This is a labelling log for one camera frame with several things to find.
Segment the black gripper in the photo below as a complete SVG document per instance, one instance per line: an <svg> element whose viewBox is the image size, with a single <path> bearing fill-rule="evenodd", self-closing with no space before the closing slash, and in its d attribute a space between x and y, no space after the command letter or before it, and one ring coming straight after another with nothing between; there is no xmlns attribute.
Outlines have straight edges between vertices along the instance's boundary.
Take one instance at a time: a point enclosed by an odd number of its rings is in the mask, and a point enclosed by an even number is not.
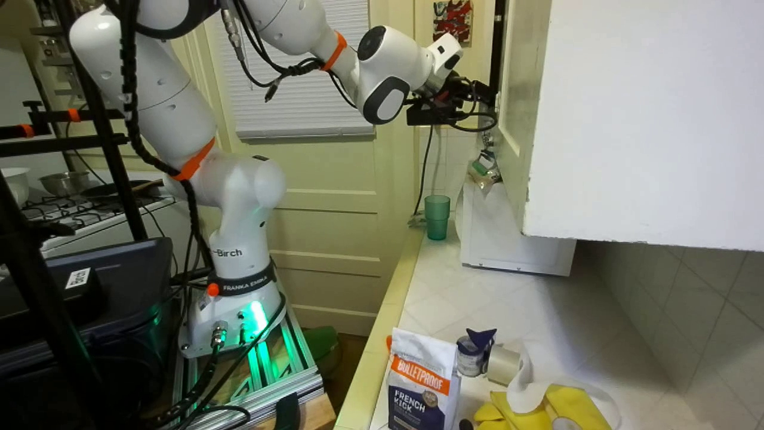
<svg viewBox="0 0 764 430"><path fill-rule="evenodd" d="M435 92L418 92L406 100L406 122L407 125L451 125L457 132L488 132L497 127L494 112L472 112L478 97L497 96L497 89L451 73L447 84Z"/></svg>

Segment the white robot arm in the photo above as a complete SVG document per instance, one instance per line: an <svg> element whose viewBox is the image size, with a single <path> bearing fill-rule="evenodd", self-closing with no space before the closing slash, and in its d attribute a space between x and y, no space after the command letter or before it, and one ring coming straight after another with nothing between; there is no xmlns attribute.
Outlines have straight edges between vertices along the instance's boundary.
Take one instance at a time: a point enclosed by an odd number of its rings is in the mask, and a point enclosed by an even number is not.
<svg viewBox="0 0 764 430"><path fill-rule="evenodd" d="M213 110L167 48L222 9L253 40L295 55L300 73L321 69L337 78L369 125L457 122L461 104L482 96L455 71L455 36L418 46L391 27L371 27L351 46L328 27L320 0L127 0L80 15L68 46L99 96L153 146L147 159L158 170L194 202L219 211L219 226L206 242L209 284L194 296L178 333L188 359L257 341L287 316L265 235L283 175L272 159L215 147Z"/></svg>

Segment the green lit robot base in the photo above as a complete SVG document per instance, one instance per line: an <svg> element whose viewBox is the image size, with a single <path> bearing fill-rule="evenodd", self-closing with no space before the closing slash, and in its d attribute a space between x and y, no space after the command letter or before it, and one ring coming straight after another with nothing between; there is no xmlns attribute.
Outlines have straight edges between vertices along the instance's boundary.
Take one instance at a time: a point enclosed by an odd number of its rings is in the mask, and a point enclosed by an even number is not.
<svg viewBox="0 0 764 430"><path fill-rule="evenodd" d="M239 335L215 329L213 353L178 359L172 419L160 430L303 430L321 377L295 317L246 307Z"/></svg>

